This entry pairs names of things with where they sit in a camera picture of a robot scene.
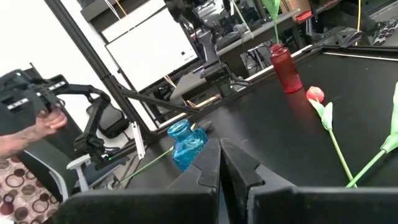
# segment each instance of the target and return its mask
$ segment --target red bottle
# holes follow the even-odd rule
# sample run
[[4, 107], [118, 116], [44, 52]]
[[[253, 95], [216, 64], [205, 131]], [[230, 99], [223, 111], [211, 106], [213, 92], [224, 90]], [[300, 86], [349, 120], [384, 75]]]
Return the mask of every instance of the red bottle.
[[274, 44], [270, 50], [272, 55], [269, 58], [285, 93], [293, 93], [301, 89], [303, 84], [288, 48], [282, 47], [282, 44]]

